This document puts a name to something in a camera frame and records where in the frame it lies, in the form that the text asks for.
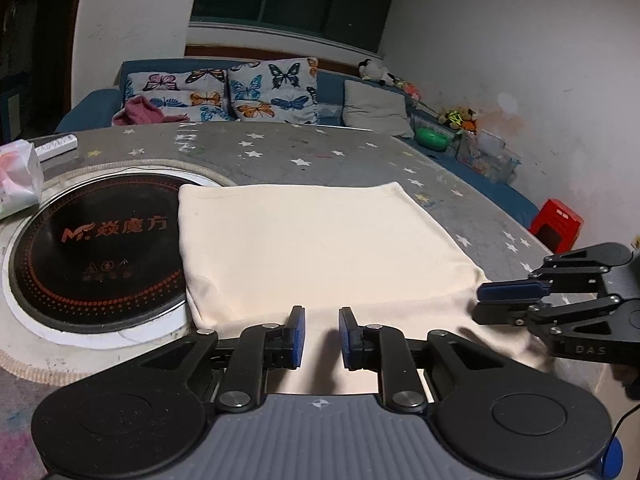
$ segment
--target white remote control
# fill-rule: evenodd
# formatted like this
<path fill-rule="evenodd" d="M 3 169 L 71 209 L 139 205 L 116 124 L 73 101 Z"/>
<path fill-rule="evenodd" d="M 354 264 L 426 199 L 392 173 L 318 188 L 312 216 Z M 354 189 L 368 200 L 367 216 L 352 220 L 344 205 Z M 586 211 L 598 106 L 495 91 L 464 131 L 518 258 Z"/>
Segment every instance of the white remote control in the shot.
<path fill-rule="evenodd" d="M 62 155 L 63 153 L 70 152 L 78 147 L 78 138 L 75 135 L 66 135 L 59 139 L 52 140 L 38 146 L 36 148 L 36 155 L 40 162 L 49 160 L 50 158 Z"/>

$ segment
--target folded cream cloth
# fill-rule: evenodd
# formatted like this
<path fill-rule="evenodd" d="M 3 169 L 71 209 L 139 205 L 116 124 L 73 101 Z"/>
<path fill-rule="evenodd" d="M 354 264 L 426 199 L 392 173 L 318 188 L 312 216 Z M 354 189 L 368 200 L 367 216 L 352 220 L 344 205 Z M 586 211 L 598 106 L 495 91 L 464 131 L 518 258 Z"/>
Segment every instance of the folded cream cloth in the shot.
<path fill-rule="evenodd" d="M 338 309 L 408 338 L 435 328 L 480 340 L 525 364 L 544 353 L 524 330 L 478 326 L 468 309 L 484 272 L 398 183 L 379 187 L 199 187 L 179 194 L 180 252 L 199 328 L 221 338 L 306 310 L 302 366 L 270 391 L 366 393 L 376 375 L 340 359 Z"/>

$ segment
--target green bowl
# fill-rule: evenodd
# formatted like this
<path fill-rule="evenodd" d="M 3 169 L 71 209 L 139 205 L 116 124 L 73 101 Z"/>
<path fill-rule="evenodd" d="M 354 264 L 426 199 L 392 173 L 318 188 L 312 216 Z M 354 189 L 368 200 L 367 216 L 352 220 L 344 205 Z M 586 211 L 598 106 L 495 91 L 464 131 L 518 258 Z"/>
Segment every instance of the green bowl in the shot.
<path fill-rule="evenodd" d="M 443 152 L 449 147 L 450 139 L 430 128 L 418 128 L 415 133 L 415 141 L 434 152 Z"/>

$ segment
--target red plastic chair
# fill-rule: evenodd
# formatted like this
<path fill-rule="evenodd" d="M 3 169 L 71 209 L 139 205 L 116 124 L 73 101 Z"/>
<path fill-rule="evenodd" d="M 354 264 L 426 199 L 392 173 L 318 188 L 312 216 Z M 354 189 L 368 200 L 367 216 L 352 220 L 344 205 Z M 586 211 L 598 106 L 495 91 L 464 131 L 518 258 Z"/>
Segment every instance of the red plastic chair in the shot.
<path fill-rule="evenodd" d="M 555 254 L 564 253 L 574 246 L 582 222 L 580 215 L 559 200 L 551 198 L 533 219 L 529 232 L 550 251 Z"/>

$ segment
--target pink towel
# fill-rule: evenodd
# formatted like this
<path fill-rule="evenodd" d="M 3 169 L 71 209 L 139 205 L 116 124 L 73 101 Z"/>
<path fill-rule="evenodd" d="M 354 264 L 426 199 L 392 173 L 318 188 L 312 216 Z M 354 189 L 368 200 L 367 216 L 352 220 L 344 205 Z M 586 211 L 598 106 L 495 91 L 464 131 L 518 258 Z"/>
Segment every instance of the pink towel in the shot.
<path fill-rule="evenodd" d="M 143 95 L 136 95 L 128 99 L 124 108 L 113 116 L 114 126 L 128 126 L 129 124 L 179 123 L 188 121 L 186 115 L 166 116 L 157 106 L 153 106 Z"/>

